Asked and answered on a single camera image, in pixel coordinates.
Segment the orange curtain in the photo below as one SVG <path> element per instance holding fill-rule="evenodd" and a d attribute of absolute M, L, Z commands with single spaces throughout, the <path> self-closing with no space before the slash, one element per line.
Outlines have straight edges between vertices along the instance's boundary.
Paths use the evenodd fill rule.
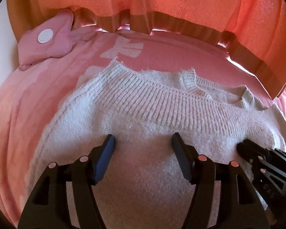
<path fill-rule="evenodd" d="M 286 0 L 7 0 L 7 8 L 17 39 L 70 9 L 74 28 L 95 24 L 114 32 L 129 25 L 222 44 L 271 98 L 286 91 Z"/>

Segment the white knitted sweater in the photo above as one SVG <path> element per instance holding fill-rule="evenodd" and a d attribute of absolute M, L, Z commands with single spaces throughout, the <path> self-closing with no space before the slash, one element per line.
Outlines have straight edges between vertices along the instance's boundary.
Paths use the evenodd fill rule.
<path fill-rule="evenodd" d="M 249 139 L 286 151 L 286 119 L 246 86 L 225 87 L 194 70 L 136 72 L 118 61 L 75 90 L 44 129 L 26 176 L 30 192 L 54 161 L 72 163 L 101 145 L 116 148 L 104 179 L 93 189 L 107 228 L 180 228 L 194 193 L 170 145 L 184 142 L 212 161 L 236 160 Z"/>

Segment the pink polka dot pillow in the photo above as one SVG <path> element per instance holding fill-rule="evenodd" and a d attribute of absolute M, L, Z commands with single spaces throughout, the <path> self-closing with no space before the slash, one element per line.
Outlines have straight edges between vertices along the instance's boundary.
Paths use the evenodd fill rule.
<path fill-rule="evenodd" d="M 96 33 L 94 26 L 72 30 L 74 14 L 63 10 L 56 16 L 25 32 L 18 43 L 19 68 L 22 71 L 49 58 L 68 55 L 73 44 L 88 40 Z"/>

